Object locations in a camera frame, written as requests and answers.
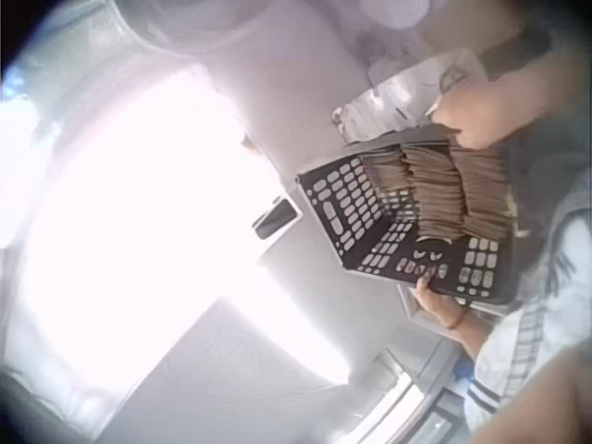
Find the black plastic basket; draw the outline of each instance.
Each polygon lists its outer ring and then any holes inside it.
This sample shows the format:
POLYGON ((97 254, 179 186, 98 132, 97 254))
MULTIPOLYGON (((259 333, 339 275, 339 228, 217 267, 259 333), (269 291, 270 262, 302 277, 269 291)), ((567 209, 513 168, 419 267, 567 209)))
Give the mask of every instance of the black plastic basket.
POLYGON ((435 274, 430 282, 434 291, 506 303, 513 295, 514 282, 510 237, 499 243, 469 236, 452 244, 434 239, 417 242, 412 192, 382 195, 358 156, 399 149, 402 142, 438 138, 444 140, 446 131, 406 131, 361 143, 351 149, 357 154, 301 173, 297 180, 344 268, 410 283, 430 271, 435 274))

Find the hand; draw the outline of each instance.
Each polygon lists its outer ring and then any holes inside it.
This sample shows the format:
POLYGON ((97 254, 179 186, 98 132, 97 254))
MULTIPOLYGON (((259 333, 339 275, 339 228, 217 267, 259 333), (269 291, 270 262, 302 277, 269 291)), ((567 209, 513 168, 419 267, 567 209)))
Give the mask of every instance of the hand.
POLYGON ((461 306, 450 296, 432 291, 427 286, 428 283, 428 277, 419 278, 415 288, 415 299, 424 310, 434 315, 442 326, 452 325, 461 315, 461 306))
POLYGON ((459 130, 461 146, 486 149, 535 118, 521 106, 522 95, 511 89, 504 81, 459 87, 441 98, 432 120, 459 130))

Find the bracelet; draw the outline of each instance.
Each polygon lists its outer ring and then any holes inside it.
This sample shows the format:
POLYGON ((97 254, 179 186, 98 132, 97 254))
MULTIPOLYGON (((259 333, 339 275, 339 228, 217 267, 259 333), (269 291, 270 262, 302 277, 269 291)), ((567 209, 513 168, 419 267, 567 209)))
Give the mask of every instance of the bracelet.
POLYGON ((471 310, 471 304, 468 302, 462 308, 462 313, 458 317, 458 319, 456 321, 454 321, 450 326, 444 327, 444 328, 446 328, 447 330, 454 330, 454 329, 456 329, 461 324, 461 322, 464 320, 464 317, 467 316, 467 314, 469 313, 469 310, 471 310))

